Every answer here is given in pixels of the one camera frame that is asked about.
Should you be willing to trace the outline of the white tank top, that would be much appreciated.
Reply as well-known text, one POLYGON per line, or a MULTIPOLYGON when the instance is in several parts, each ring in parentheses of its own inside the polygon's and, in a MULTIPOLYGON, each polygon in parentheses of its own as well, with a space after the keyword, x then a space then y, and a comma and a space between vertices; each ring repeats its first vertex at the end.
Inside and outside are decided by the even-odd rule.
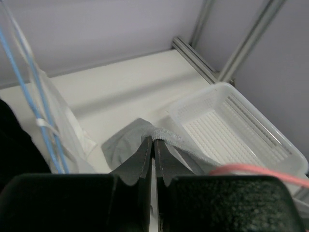
MULTIPOLYGON (((29 52, 30 57, 33 58, 54 121, 54 130, 59 136, 64 151, 65 161, 70 171, 69 174, 94 174, 96 171, 87 161, 87 157, 97 146, 96 142, 93 141, 90 135, 81 127, 79 121, 56 86, 52 83, 47 74, 40 69, 23 31, 4 1, 0 2, 0 8, 8 20, 8 28, 19 53, 21 51, 21 46, 16 44, 17 33, 20 33, 21 41, 25 45, 26 51, 29 52)), ((21 53, 20 55, 26 63, 25 56, 21 53)), ((29 77, 27 63, 26 67, 30 83, 29 86, 26 86, 30 94, 34 95, 33 99, 38 100, 37 88, 35 87, 34 80, 29 77)))

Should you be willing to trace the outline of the blue hanger of white top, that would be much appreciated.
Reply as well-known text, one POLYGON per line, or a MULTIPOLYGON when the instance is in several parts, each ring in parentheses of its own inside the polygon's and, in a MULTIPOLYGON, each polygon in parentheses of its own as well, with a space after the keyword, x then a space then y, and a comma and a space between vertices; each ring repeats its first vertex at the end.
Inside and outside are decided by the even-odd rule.
POLYGON ((17 33, 16 44, 21 46, 20 53, 25 56, 26 63, 29 68, 29 77, 34 80, 35 87, 37 88, 39 96, 38 100, 34 100, 34 95, 30 94, 3 32, 0 33, 0 42, 18 79, 26 101, 35 115, 37 125, 41 129, 43 140, 56 170, 60 174, 69 174, 70 171, 65 161, 64 151, 60 143, 59 136, 54 130, 54 121, 52 119, 48 101, 39 80, 38 71, 35 68, 33 58, 30 57, 29 52, 26 51, 26 47, 21 41, 20 33, 17 33))

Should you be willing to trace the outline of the pink hanger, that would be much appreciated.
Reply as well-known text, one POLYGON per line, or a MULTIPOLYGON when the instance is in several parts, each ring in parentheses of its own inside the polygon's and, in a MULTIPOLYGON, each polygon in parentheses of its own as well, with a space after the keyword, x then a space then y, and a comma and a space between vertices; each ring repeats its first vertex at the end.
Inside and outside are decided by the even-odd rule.
POLYGON ((253 165, 248 165, 248 164, 227 164, 227 165, 220 166, 210 171, 209 175, 222 175, 222 174, 233 173, 233 172, 246 172, 246 173, 274 176, 282 180, 283 182, 288 182, 296 186, 309 188, 308 179, 303 179, 303 178, 295 177, 295 176, 292 176, 286 173, 277 172, 277 171, 273 171, 273 170, 265 169, 262 167, 253 166, 253 165))

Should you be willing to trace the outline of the grey tank top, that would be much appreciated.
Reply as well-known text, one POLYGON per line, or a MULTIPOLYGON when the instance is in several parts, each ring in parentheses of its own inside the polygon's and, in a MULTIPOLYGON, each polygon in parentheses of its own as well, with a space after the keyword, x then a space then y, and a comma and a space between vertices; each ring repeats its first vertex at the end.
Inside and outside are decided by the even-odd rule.
POLYGON ((168 129, 154 126, 149 121, 137 118, 101 145, 108 166, 114 170, 135 154, 146 142, 145 149, 152 151, 154 141, 163 141, 166 146, 178 152, 180 162, 195 174, 207 174, 219 163, 206 157, 184 137, 168 129))

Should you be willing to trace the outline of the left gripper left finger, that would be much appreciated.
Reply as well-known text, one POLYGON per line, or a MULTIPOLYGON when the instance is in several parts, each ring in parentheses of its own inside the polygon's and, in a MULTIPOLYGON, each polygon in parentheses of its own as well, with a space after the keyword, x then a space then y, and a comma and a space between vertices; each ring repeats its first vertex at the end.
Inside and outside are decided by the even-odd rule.
POLYGON ((0 195, 3 232, 147 232, 151 155, 138 151, 109 174, 24 174, 0 195))

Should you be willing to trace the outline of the black tank top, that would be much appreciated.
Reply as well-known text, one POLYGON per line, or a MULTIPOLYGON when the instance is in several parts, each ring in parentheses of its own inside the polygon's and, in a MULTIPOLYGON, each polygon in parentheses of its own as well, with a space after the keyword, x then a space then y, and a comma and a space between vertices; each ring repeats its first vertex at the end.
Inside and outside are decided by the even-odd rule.
POLYGON ((0 189, 20 174, 51 173, 49 166, 18 122, 9 105, 0 101, 0 189))

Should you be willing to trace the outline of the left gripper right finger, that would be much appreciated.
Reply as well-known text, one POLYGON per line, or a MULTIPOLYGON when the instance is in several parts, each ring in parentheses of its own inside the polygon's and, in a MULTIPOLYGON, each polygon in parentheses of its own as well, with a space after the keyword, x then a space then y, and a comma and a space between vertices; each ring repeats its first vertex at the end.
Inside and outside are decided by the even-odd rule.
POLYGON ((154 142, 161 232, 302 232, 305 224, 286 182, 233 172, 196 175, 163 141, 154 142))

